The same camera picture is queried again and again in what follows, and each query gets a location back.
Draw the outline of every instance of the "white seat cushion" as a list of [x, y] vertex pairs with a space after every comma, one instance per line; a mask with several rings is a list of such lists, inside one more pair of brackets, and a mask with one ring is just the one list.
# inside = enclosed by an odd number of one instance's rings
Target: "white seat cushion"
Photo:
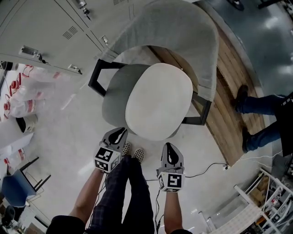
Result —
[[190, 78], [169, 64], [155, 64], [140, 77], [125, 111], [128, 127], [137, 135], [159, 141], [183, 121], [192, 98]]

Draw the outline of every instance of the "jeans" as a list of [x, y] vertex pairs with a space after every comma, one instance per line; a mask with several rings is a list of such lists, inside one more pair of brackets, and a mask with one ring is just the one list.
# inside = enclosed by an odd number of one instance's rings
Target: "jeans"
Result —
[[[236, 106], [236, 111], [248, 114], [262, 114], [262, 115], [275, 115], [275, 107], [278, 105], [285, 96], [269, 95], [261, 98], [246, 97], [240, 100]], [[270, 142], [278, 140], [280, 133], [277, 122], [274, 122], [267, 128], [261, 130], [255, 135], [250, 135], [246, 141], [247, 151], [255, 150], [258, 147], [263, 147]]]
[[[129, 179], [131, 200], [123, 224], [122, 208], [125, 187]], [[124, 156], [108, 174], [106, 192], [93, 209], [92, 223], [87, 233], [139, 233], [154, 234], [152, 203], [148, 185], [138, 159]]]

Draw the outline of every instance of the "checkered shoe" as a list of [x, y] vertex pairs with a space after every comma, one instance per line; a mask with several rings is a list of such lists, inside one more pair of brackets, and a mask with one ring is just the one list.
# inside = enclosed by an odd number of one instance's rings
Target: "checkered shoe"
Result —
[[145, 157], [145, 152], [143, 151], [142, 148], [139, 148], [134, 152], [133, 158], [137, 158], [140, 164], [142, 163], [144, 157]]
[[127, 155], [129, 153], [130, 149], [131, 149], [131, 144], [128, 141], [126, 141], [126, 143], [122, 149], [122, 156]]

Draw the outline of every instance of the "wooden floor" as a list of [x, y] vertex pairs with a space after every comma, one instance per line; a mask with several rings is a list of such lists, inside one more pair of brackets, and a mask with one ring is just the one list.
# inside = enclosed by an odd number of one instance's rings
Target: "wooden floor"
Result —
[[[232, 166], [243, 155], [242, 127], [246, 126], [251, 134], [262, 130], [263, 117], [257, 114], [241, 115], [235, 112], [231, 102], [237, 96], [241, 85], [248, 85], [249, 95], [256, 96], [251, 78], [234, 47], [219, 28], [219, 56], [217, 62], [217, 91], [206, 119], [206, 125], [219, 146], [226, 162]], [[161, 47], [150, 47], [163, 63], [176, 66], [190, 77], [194, 91], [197, 92], [197, 78], [191, 66], [179, 55]], [[192, 101], [198, 112], [202, 106]]]

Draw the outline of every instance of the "chair leg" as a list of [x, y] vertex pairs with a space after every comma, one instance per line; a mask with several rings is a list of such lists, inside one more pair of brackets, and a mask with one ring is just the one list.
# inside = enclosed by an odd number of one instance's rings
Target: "chair leg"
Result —
[[28, 168], [31, 164], [33, 164], [35, 161], [37, 161], [39, 159], [39, 157], [36, 157], [33, 161], [28, 162], [27, 164], [25, 164], [21, 169], [19, 169], [20, 171], [25, 170], [26, 168]]
[[44, 183], [46, 183], [47, 182], [47, 180], [49, 179], [51, 177], [51, 175], [49, 175], [36, 189], [35, 189], [35, 191], [37, 192], [43, 185], [44, 185]]
[[42, 182], [43, 180], [40, 180], [34, 187], [34, 189], [36, 189], [36, 187], [38, 187], [38, 185]]

